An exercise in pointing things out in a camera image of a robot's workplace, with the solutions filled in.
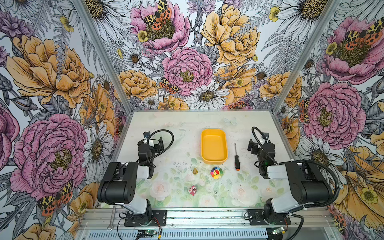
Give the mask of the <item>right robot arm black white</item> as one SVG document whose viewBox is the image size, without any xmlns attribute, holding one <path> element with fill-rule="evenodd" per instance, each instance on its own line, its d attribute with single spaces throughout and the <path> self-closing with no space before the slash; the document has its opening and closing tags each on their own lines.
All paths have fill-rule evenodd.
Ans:
<svg viewBox="0 0 384 240">
<path fill-rule="evenodd" d="M 262 210 L 249 210 L 250 224 L 275 225 L 289 224 L 290 216 L 308 208 L 321 208 L 337 199 L 340 182 L 333 175 L 335 187 L 331 187 L 321 170 L 331 173 L 325 164 L 311 160 L 275 161 L 275 145 L 265 134 L 261 139 L 252 138 L 248 151 L 258 157 L 255 166 L 259 174 L 268 180 L 286 180 L 289 188 L 286 193 L 265 201 Z"/>
</svg>

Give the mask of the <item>black orange handled screwdriver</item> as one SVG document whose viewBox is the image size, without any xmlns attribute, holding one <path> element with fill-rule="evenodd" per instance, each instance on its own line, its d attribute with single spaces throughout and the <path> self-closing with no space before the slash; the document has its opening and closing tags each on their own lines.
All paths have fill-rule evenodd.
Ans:
<svg viewBox="0 0 384 240">
<path fill-rule="evenodd" d="M 235 169 L 236 169 L 236 171 L 240 171 L 241 165 L 240 165 L 240 160 L 239 160 L 239 156 L 237 153 L 237 145 L 236 145 L 236 143 L 234 143 L 234 145 L 235 145 Z"/>
</svg>

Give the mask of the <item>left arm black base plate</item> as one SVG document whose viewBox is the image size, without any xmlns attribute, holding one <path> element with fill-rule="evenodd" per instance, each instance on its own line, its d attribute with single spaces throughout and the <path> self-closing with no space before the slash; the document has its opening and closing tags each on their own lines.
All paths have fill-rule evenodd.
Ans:
<svg viewBox="0 0 384 240">
<path fill-rule="evenodd" d="M 141 215 L 128 215 L 125 218 L 125 227 L 165 227 L 168 211 L 152 210 Z"/>
</svg>

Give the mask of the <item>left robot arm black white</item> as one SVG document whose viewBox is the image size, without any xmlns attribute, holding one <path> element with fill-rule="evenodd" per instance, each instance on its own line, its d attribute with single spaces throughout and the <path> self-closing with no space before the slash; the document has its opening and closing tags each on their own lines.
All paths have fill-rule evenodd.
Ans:
<svg viewBox="0 0 384 240">
<path fill-rule="evenodd" d="M 164 226 L 161 222 L 166 211 L 154 211 L 149 200 L 136 192 L 137 182 L 150 180 L 156 166 L 154 157 L 165 150 L 163 139 L 155 140 L 150 132 L 138 142 L 139 160 L 136 162 L 112 162 L 101 180 L 97 192 L 100 203 L 122 207 L 125 213 L 120 215 L 126 227 Z"/>
</svg>

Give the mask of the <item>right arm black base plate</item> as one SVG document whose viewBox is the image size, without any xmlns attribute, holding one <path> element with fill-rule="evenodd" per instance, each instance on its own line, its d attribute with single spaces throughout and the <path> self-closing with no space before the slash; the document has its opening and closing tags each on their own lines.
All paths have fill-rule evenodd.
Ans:
<svg viewBox="0 0 384 240">
<path fill-rule="evenodd" d="M 286 214 L 277 214 L 275 212 L 266 213 L 262 209 L 247 210 L 244 219 L 248 220 L 251 226 L 289 226 L 290 217 Z"/>
</svg>

